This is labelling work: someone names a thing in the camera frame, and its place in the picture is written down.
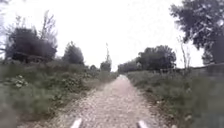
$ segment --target overcast sky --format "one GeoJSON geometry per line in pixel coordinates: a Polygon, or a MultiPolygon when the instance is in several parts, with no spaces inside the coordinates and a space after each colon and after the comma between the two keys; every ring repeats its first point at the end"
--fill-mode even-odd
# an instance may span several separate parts
{"type": "MultiPolygon", "coordinates": [[[[181,32],[170,16],[171,4],[180,4],[180,0],[12,0],[5,10],[5,23],[11,24],[21,15],[39,29],[44,12],[50,10],[56,18],[58,56],[73,41],[81,48],[85,63],[99,67],[108,43],[116,70],[146,47],[169,45],[177,54],[177,66],[183,67],[177,40],[181,32]]],[[[191,66],[202,66],[203,52],[188,47],[191,66]]]]}

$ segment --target tall grass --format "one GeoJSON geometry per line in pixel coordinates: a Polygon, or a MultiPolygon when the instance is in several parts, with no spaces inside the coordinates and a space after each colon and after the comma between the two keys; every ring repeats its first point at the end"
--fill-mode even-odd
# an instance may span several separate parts
{"type": "Polygon", "coordinates": [[[150,102],[159,106],[169,124],[180,128],[217,128],[224,117],[224,109],[221,109],[224,106],[224,87],[221,86],[224,81],[217,77],[149,72],[134,72],[127,76],[150,102]],[[220,112],[219,117],[215,115],[216,111],[220,112]]]}
{"type": "Polygon", "coordinates": [[[63,62],[14,63],[1,65],[0,70],[1,87],[4,88],[7,104],[19,122],[54,117],[58,108],[71,99],[78,100],[94,88],[91,84],[85,84],[87,80],[99,79],[106,82],[115,77],[83,65],[63,62]]]}

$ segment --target leafy tree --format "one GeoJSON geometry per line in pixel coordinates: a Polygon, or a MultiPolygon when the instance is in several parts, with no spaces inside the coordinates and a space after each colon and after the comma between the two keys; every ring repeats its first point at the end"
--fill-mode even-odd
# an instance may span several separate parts
{"type": "Polygon", "coordinates": [[[102,62],[100,64],[100,69],[103,70],[103,71],[108,71],[110,72],[111,71],[111,63],[108,63],[108,62],[102,62]]]}
{"type": "Polygon", "coordinates": [[[171,8],[171,15],[185,33],[184,42],[193,41],[198,49],[205,49],[214,63],[224,62],[223,8],[223,0],[184,0],[181,6],[171,8]]]}
{"type": "Polygon", "coordinates": [[[125,73],[125,72],[131,72],[131,71],[138,71],[140,70],[140,67],[136,60],[132,60],[129,62],[126,62],[124,64],[118,65],[118,72],[119,73],[125,73]]]}
{"type": "Polygon", "coordinates": [[[73,64],[84,64],[82,51],[73,42],[68,43],[63,60],[73,64]]]}
{"type": "Polygon", "coordinates": [[[35,29],[16,28],[8,37],[6,45],[6,58],[11,57],[19,61],[52,60],[56,48],[44,40],[41,40],[35,29]]]}
{"type": "Polygon", "coordinates": [[[106,56],[106,61],[102,62],[100,64],[100,69],[103,71],[111,71],[111,58],[108,50],[108,44],[107,44],[107,56],[106,56]]]}
{"type": "Polygon", "coordinates": [[[91,70],[97,70],[97,68],[96,68],[95,65],[91,65],[91,66],[90,66],[90,69],[91,69],[91,70]]]}
{"type": "Polygon", "coordinates": [[[144,70],[160,70],[175,67],[176,54],[168,46],[157,46],[156,48],[146,48],[139,53],[137,62],[144,70]]]}
{"type": "Polygon", "coordinates": [[[56,34],[53,32],[55,20],[48,13],[44,16],[43,29],[38,33],[35,27],[27,28],[25,19],[16,17],[16,26],[5,29],[8,36],[5,48],[5,58],[12,58],[19,61],[50,61],[57,52],[56,34]]]}

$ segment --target gravel path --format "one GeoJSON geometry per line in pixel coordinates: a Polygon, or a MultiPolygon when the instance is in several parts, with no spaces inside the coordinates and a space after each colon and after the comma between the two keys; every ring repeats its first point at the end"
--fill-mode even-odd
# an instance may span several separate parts
{"type": "Polygon", "coordinates": [[[166,128],[155,109],[125,76],[91,92],[79,103],[68,104],[50,122],[32,127],[69,128],[77,118],[83,119],[82,128],[136,128],[139,120],[144,120],[149,128],[166,128]]]}

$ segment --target weeds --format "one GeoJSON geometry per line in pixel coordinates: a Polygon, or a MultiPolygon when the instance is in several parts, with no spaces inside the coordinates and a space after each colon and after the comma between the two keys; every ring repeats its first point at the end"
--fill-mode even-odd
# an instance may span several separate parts
{"type": "Polygon", "coordinates": [[[71,99],[85,96],[88,90],[94,88],[84,81],[112,79],[110,73],[59,62],[1,65],[1,71],[7,101],[19,117],[19,122],[54,117],[59,107],[71,99]]]}
{"type": "Polygon", "coordinates": [[[177,124],[180,128],[198,123],[208,110],[211,91],[220,83],[209,76],[193,73],[182,76],[134,72],[128,77],[150,102],[159,106],[170,124],[177,124]]]}

